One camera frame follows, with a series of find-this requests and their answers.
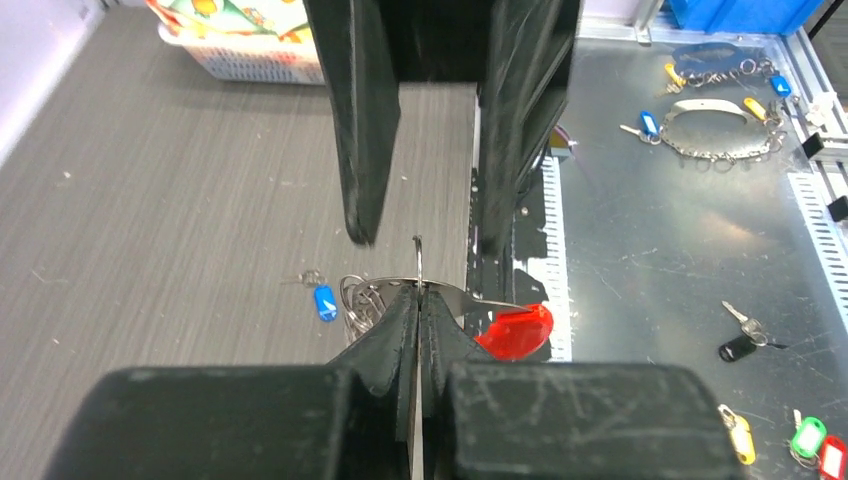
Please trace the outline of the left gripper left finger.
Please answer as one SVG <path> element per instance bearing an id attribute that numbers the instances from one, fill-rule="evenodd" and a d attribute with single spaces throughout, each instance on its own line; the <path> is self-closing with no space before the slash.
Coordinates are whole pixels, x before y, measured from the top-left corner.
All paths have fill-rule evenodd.
<path id="1" fill-rule="evenodd" d="M 49 479 L 407 479 L 418 297 L 323 365 L 136 367 L 84 398 Z"/>

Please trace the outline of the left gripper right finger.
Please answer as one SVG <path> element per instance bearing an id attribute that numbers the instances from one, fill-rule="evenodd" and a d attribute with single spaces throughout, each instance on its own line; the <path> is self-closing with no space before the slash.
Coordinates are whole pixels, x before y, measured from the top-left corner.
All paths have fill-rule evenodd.
<path id="1" fill-rule="evenodd" d="M 742 479 L 714 395 L 647 363 L 502 362 L 421 308 L 427 479 Z"/>

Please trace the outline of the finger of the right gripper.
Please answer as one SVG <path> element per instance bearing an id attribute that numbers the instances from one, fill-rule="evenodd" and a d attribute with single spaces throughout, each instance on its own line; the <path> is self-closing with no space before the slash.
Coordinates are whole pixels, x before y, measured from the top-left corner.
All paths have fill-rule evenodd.
<path id="1" fill-rule="evenodd" d="M 518 193 L 568 100 L 579 1 L 497 1 L 482 83 L 480 250 L 511 237 Z"/>
<path id="2" fill-rule="evenodd" d="M 334 116 L 346 231 L 376 243 L 400 120 L 398 80 L 377 1 L 304 3 Z"/>

